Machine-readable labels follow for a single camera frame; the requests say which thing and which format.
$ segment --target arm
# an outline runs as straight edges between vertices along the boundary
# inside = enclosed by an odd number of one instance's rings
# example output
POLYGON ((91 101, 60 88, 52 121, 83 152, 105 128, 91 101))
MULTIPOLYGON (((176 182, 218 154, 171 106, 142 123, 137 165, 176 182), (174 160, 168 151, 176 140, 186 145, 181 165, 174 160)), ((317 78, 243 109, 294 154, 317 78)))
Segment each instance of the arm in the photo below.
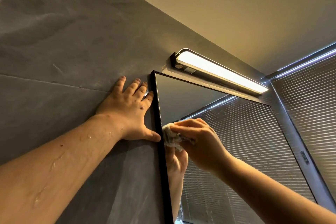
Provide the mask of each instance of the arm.
POLYGON ((336 215, 269 178, 224 148, 201 119, 175 123, 171 130, 195 139, 181 143, 195 164, 228 184, 267 224, 336 223, 336 215))
POLYGON ((165 154, 171 208, 173 211, 173 220, 176 220, 180 209, 183 177, 188 166, 188 154, 185 150, 180 152, 174 147, 165 147, 165 154))
POLYGON ((84 124, 0 166, 0 223, 56 222, 117 141, 160 140, 144 125, 153 93, 142 100, 147 84, 137 90, 139 79, 123 93, 125 80, 84 124))

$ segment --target mirror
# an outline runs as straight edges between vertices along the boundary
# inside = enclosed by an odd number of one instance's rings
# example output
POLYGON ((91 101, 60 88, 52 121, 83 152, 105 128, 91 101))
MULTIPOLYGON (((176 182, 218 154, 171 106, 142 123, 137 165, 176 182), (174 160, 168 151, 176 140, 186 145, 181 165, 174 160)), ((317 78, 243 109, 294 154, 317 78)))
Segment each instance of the mirror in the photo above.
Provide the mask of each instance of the mirror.
MULTIPOLYGON (((271 107, 161 73, 155 73, 155 81, 161 126, 188 117, 201 118, 234 157, 294 191, 307 187, 271 107)), ((241 197, 200 170, 184 151, 166 146, 165 156, 176 224, 263 223, 241 197), (179 194, 174 184, 174 179, 179 180, 174 161, 186 168, 181 198, 174 195, 179 194)))

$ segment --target forearm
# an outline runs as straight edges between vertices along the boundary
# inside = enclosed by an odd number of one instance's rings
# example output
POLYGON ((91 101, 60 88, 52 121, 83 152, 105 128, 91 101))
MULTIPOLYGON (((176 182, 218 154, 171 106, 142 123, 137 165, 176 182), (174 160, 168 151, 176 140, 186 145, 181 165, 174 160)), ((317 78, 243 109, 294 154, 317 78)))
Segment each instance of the forearm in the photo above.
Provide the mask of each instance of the forearm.
POLYGON ((122 127, 94 116, 0 167, 0 223, 54 223, 121 138, 122 127))
POLYGON ((171 208, 173 211, 173 219, 175 221, 179 214, 179 209, 180 209, 180 202, 181 202, 182 190, 183 190, 183 176, 171 178, 169 179, 169 181, 171 181, 169 183, 171 208))
POLYGON ((267 224, 336 223, 330 211, 232 156, 223 161, 218 176, 267 224))

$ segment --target cloth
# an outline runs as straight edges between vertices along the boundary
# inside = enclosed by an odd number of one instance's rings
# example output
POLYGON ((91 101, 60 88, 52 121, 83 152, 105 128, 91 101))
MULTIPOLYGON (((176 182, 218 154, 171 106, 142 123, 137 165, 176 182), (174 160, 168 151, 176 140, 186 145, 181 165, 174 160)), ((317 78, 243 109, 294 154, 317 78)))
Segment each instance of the cloth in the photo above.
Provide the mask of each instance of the cloth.
POLYGON ((178 143, 183 141, 189 141, 192 144, 195 143, 194 139, 190 139, 187 137, 183 137, 180 135, 180 133, 175 133, 171 131, 170 126, 174 125, 173 123, 168 123, 162 127, 162 133, 163 133, 163 142, 165 146, 168 147, 175 147, 179 151, 183 150, 182 146, 180 146, 178 143))

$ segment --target hand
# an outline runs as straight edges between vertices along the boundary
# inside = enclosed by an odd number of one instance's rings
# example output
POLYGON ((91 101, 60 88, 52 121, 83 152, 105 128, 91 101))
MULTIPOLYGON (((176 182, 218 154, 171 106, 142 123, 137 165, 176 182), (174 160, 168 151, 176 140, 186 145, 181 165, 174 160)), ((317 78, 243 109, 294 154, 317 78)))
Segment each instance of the hand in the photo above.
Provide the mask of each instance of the hand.
POLYGON ((192 161, 204 171, 217 175, 220 164, 227 164, 230 157, 216 132, 202 119, 175 122, 170 129, 175 133, 194 139, 195 144, 180 142, 192 161))
POLYGON ((107 116, 120 123, 123 139, 160 141, 160 135, 146 128, 144 124, 144 116, 151 106, 153 92, 149 92, 143 99, 148 85, 143 82, 138 88, 140 79, 133 81, 123 92, 125 81, 125 76, 119 78, 111 94, 98 107, 96 115, 107 116))
POLYGON ((170 180, 182 178, 188 166, 188 154, 185 150, 178 151, 175 147, 165 147, 169 183, 170 180))

